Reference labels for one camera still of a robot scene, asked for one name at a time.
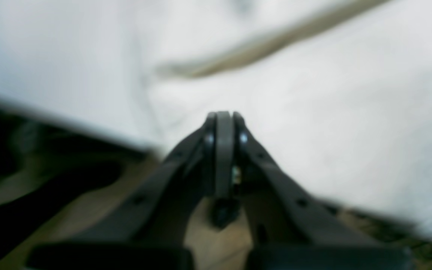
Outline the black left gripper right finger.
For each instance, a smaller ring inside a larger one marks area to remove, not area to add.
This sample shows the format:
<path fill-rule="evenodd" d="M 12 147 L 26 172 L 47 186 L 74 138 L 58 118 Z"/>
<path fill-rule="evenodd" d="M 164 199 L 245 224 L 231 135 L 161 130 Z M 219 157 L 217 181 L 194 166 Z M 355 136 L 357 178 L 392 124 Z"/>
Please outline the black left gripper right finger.
<path fill-rule="evenodd" d="M 410 251 L 340 222 L 291 179 L 254 138 L 242 115 L 223 113 L 224 146 L 239 169 L 253 248 L 246 270 L 411 270 Z"/>

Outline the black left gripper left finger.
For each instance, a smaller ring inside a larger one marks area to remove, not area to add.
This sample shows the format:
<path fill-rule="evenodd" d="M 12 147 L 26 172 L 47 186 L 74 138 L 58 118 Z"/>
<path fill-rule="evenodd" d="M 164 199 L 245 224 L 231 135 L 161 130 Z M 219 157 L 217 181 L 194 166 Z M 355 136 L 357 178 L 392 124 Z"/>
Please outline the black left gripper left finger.
<path fill-rule="evenodd" d="M 67 241 L 38 246 L 28 270 L 193 270 L 183 242 L 206 195 L 226 196 L 226 113 L 211 112 L 125 202 Z"/>

